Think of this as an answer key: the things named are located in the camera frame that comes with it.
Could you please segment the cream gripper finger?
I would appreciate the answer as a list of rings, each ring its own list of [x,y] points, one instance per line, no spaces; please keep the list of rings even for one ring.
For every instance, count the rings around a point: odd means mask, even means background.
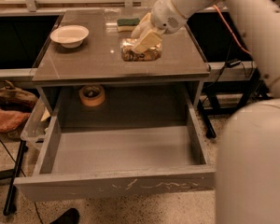
[[[164,31],[158,28],[146,28],[143,31],[140,29],[134,29],[132,32],[132,38],[135,39],[135,43],[132,47],[132,51],[140,54],[160,44],[163,33]]]
[[[131,38],[139,38],[141,34],[151,28],[151,13],[148,12],[142,20],[140,20],[139,24],[133,29]]]

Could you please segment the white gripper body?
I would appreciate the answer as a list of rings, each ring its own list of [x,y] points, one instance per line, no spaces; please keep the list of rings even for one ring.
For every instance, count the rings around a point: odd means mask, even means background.
[[[158,0],[151,10],[151,23],[166,34],[177,32],[187,22],[172,0]]]

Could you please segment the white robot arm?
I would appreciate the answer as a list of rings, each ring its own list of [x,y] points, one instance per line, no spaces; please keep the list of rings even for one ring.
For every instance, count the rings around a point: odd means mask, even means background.
[[[216,224],[280,224],[280,7],[272,0],[158,0],[133,31],[140,53],[223,2],[272,99],[226,123],[217,151]]]

